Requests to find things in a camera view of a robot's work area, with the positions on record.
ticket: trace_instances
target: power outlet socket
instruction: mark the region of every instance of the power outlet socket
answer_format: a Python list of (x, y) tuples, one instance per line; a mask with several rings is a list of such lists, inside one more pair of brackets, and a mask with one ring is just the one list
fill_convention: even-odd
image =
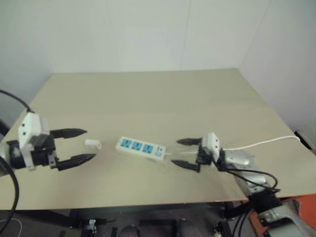
[(163, 160), (166, 147), (150, 142), (144, 142), (129, 137), (121, 137), (115, 146), (120, 153), (134, 157), (143, 157), (155, 160)]
[(203, 136), (202, 147), (209, 150), (212, 153), (215, 161), (217, 162), (221, 146), (219, 139), (214, 132), (210, 132), (207, 135)]

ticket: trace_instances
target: white wall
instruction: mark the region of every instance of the white wall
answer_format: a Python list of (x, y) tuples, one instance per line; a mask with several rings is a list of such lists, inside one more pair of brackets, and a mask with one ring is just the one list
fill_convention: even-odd
[[(304, 5), (308, 1), (297, 2)], [(242, 65), (247, 79), (282, 114), (282, 106), (275, 105), (278, 98), (272, 94), (270, 99), (270, 94), (259, 90), (258, 80), (266, 78), (248, 73), (257, 70), (249, 61), (260, 41), (250, 52), (249, 48), (254, 38), (258, 41), (257, 29), (264, 25), (261, 23), (269, 3), (2, 0), (0, 87), (30, 102), (52, 72), (166, 71)], [(287, 92), (286, 88), (280, 90), (282, 94)], [(4, 121), (13, 124), (21, 110), (16, 102), (0, 96), (0, 117)], [(285, 113), (283, 118), (292, 113)]]
[(240, 70), (292, 130), (315, 113), (316, 1), (273, 0)]

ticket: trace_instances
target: wooden table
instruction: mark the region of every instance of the wooden table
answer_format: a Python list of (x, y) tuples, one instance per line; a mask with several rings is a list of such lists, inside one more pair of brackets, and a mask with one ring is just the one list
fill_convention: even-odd
[[(201, 173), (182, 169), (171, 159), (195, 161), (195, 155), (167, 156), (153, 162), (118, 154), (122, 136), (162, 144), (167, 152), (195, 147), (175, 143), (215, 132), (222, 147), (238, 147), (292, 131), (238, 70), (186, 72), (53, 74), (31, 103), (50, 129), (82, 128), (88, 133), (56, 140), (61, 159), (88, 153), (85, 139), (103, 148), (88, 163), (58, 172), (37, 167), (17, 170), (17, 209), (60, 209), (196, 203), (245, 199), (230, 174), (204, 166)], [(5, 140), (17, 138), (21, 118)], [(316, 159), (295, 139), (246, 149), (263, 171), (279, 179), (279, 196), (316, 193)], [(13, 185), (1, 177), (0, 209), (10, 209)]]

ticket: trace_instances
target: white power strip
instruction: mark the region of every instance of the white power strip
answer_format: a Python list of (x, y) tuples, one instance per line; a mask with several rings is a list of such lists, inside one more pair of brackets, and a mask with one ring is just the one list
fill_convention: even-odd
[(144, 157), (155, 160), (163, 160), (166, 151), (166, 147), (164, 146), (129, 137), (121, 137), (115, 149), (120, 153), (134, 157)]

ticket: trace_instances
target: white cable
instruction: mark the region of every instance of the white cable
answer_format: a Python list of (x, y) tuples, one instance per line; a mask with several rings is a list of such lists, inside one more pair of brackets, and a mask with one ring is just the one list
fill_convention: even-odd
[(20, 232), (19, 232), (19, 234), (17, 236), (17, 237), (20, 237), (20, 235), (22, 233), (22, 222), (19, 219), (15, 219), (15, 218), (11, 218), (11, 220), (14, 220), (14, 221), (17, 221), (17, 222), (20, 223)]
[(257, 146), (257, 145), (264, 144), (264, 143), (274, 142), (274, 141), (278, 141), (278, 140), (282, 140), (282, 139), (286, 139), (286, 138), (295, 138), (295, 139), (301, 141), (297, 136), (283, 136), (283, 137), (278, 137), (278, 138), (270, 139), (270, 140), (267, 140), (267, 141), (257, 142), (257, 143), (250, 144), (250, 145), (244, 146), (244, 147), (224, 148), (223, 150), (224, 150), (224, 151), (242, 150), (242, 149), (246, 149), (246, 148), (249, 148), (249, 147), (254, 147), (254, 146)]
[[(268, 143), (268, 142), (274, 142), (274, 141), (278, 141), (278, 140), (282, 140), (282, 139), (286, 139), (286, 138), (295, 138), (298, 141), (301, 141), (299, 137), (297, 136), (283, 136), (283, 137), (278, 137), (278, 138), (274, 138), (274, 139), (270, 139), (270, 140), (266, 140), (266, 141), (262, 141), (262, 142), (257, 142), (254, 144), (250, 144), (248, 146), (244, 146), (244, 147), (236, 147), (236, 148), (223, 148), (224, 151), (234, 151), (234, 150), (242, 150), (242, 149), (246, 149), (249, 147), (254, 147), (257, 145), (261, 145), (264, 143)], [(191, 152), (180, 152), (180, 153), (165, 153), (166, 156), (172, 156), (172, 155), (191, 155), (191, 154), (197, 154), (197, 151), (191, 151)]]

